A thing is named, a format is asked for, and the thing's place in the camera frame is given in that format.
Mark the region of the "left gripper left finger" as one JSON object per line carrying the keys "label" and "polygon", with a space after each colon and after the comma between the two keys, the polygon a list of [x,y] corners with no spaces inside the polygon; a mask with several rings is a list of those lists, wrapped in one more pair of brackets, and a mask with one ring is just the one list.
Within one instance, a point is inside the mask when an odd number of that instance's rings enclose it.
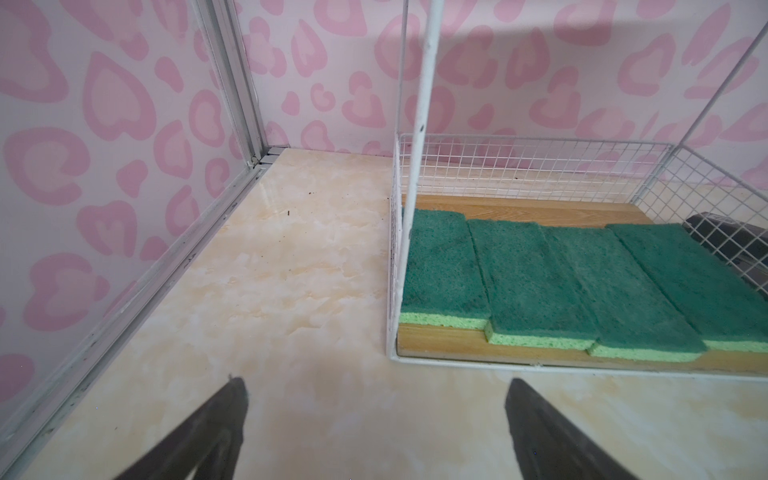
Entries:
{"label": "left gripper left finger", "polygon": [[231,479],[249,406],[245,382],[233,377],[120,479]]}

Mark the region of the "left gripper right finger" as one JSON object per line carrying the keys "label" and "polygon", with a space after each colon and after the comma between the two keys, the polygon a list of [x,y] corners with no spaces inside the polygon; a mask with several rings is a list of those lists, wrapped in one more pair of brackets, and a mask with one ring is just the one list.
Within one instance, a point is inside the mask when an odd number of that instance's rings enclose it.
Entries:
{"label": "left gripper right finger", "polygon": [[635,477],[523,379],[511,381],[504,407],[523,478]]}

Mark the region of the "green sponge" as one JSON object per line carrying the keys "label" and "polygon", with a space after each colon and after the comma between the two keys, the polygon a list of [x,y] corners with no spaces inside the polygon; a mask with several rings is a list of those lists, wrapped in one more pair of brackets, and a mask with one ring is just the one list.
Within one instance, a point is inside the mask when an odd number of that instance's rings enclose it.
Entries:
{"label": "green sponge", "polygon": [[415,210],[399,322],[482,330],[490,316],[466,217]]}
{"label": "green sponge", "polygon": [[765,353],[767,301],[678,224],[610,230],[711,350]]}
{"label": "green sponge", "polygon": [[468,227],[491,309],[488,343],[579,351],[595,343],[584,290],[542,226],[471,219]]}
{"label": "green sponge", "polygon": [[599,358],[688,363],[707,347],[618,238],[607,228],[545,227],[586,294]]}

